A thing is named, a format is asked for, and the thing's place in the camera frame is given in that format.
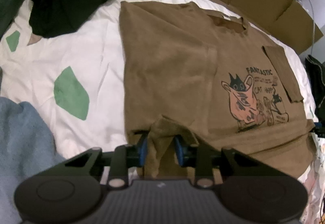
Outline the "brown t-shirt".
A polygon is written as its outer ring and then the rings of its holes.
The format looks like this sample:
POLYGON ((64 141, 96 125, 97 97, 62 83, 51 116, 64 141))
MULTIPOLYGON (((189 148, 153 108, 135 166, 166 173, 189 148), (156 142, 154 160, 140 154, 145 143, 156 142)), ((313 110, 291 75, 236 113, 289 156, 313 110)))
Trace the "brown t-shirt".
POLYGON ((295 178, 316 155, 284 48, 243 18, 196 3, 123 2, 128 142, 148 134, 142 176, 193 177, 172 146, 232 147, 295 178))

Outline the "black garment right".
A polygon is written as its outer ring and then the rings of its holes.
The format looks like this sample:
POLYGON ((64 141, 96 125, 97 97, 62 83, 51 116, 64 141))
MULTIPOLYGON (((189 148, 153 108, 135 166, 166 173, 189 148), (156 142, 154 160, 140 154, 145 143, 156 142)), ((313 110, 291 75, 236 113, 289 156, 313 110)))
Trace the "black garment right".
POLYGON ((305 58, 306 71, 309 76, 312 95, 315 100, 315 114, 324 126, 324 65, 315 57, 308 55, 305 58))

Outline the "white bear print duvet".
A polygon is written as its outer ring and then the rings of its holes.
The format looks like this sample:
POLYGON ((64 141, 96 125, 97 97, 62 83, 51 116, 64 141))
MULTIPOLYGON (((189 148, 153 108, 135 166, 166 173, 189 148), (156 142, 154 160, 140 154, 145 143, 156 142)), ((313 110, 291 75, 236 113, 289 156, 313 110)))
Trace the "white bear print duvet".
POLYGON ((97 146, 112 151, 127 142, 119 32, 123 1, 195 2, 238 16, 215 0, 109 0, 77 32, 35 40, 29 26, 33 3, 24 0, 1 39, 1 97, 30 103, 65 159, 97 146))

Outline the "blue jeans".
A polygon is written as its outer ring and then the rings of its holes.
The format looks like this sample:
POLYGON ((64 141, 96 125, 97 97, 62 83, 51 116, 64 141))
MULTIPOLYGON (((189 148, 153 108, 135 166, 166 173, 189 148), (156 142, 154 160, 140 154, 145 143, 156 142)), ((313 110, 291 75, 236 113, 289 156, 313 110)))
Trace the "blue jeans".
POLYGON ((64 160, 37 110, 1 97, 1 223, 21 221, 14 204, 17 186, 64 160))

